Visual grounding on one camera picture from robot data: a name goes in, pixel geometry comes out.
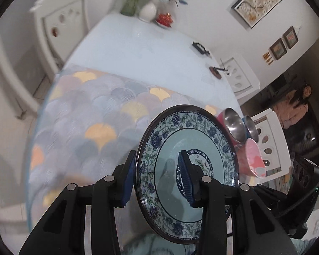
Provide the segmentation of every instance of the small framed picture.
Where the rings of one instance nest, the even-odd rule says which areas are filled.
[[[295,33],[295,30],[292,27],[290,27],[285,33],[284,33],[284,39],[286,41],[287,47],[291,49],[295,44],[297,44],[298,37],[297,34]]]
[[[280,59],[287,53],[286,47],[281,38],[279,38],[269,49],[271,50],[276,60]]]

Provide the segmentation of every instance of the woman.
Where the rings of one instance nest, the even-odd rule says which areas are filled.
[[[288,129],[296,124],[308,111],[308,99],[312,94],[312,87],[306,84],[299,90],[293,90],[286,95],[286,99],[273,106],[281,127]]]

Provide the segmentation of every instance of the plate rim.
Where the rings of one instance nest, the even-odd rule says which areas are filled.
[[[232,144],[231,138],[227,132],[227,130],[221,125],[221,123],[218,121],[218,119],[212,115],[210,112],[206,111],[205,109],[195,106],[195,105],[190,105],[190,104],[180,104],[180,105],[175,105],[172,107],[169,107],[168,109],[162,111],[159,115],[157,115],[155,117],[155,119],[150,123],[150,125],[147,127],[147,129],[145,130],[142,139],[140,141],[140,145],[138,146],[138,150],[137,150],[137,155],[136,155],[136,161],[135,161],[135,167],[134,167],[134,185],[135,185],[135,193],[136,193],[136,198],[138,201],[138,205],[140,207],[140,210],[142,212],[142,215],[144,216],[145,220],[147,221],[147,223],[149,224],[149,226],[161,237],[163,237],[164,239],[171,241],[173,243],[176,244],[195,244],[198,242],[199,237],[197,239],[190,239],[190,240],[184,240],[184,239],[180,239],[174,236],[169,236],[168,234],[164,233],[161,229],[159,229],[157,227],[157,225],[154,223],[154,221],[152,220],[152,218],[149,216],[148,211],[145,208],[145,204],[143,199],[141,198],[140,192],[140,183],[138,183],[138,171],[140,168],[140,164],[139,164],[139,160],[140,160],[140,156],[142,154],[142,150],[144,149],[145,145],[146,145],[146,140],[149,138],[149,133],[151,133],[154,130],[154,125],[157,125],[158,121],[161,121],[164,116],[166,115],[171,115],[172,113],[178,112],[178,111],[192,111],[192,112],[196,112],[196,113],[200,113],[203,116],[205,116],[206,118],[209,119],[209,121],[211,121],[212,123],[214,123],[215,126],[217,126],[218,129],[220,129],[220,131],[223,133],[223,135],[225,136],[226,140],[228,141],[228,144],[230,146],[231,152],[233,152],[234,154],[234,168],[235,168],[235,187],[238,186],[239,184],[239,167],[238,167],[238,160],[237,160],[237,155],[236,155],[236,151],[235,151],[235,147]],[[230,216],[230,210],[228,211],[228,214],[226,215],[226,219],[228,219]]]

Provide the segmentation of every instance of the metal bolt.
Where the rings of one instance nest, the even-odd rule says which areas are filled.
[[[249,191],[250,187],[247,184],[241,184],[240,189],[247,192]]]
[[[202,177],[202,181],[206,182],[206,183],[209,183],[209,182],[212,181],[212,178],[210,176],[208,176],[208,175],[205,175],[205,176]]]
[[[104,180],[106,182],[111,182],[114,181],[115,177],[113,175],[107,175],[106,177],[104,177]]]
[[[69,185],[66,186],[66,189],[68,189],[69,191],[72,191],[75,189],[75,184],[74,183],[70,183]]]

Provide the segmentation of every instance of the sleeve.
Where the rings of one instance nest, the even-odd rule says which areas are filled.
[[[289,93],[286,95],[286,99],[291,99],[291,98],[293,98],[295,92],[297,92],[297,90],[292,90],[291,92],[289,92]]]
[[[289,120],[284,122],[284,129],[288,129],[291,125],[295,125],[298,121],[300,121],[307,112],[307,107],[303,106],[298,112]]]

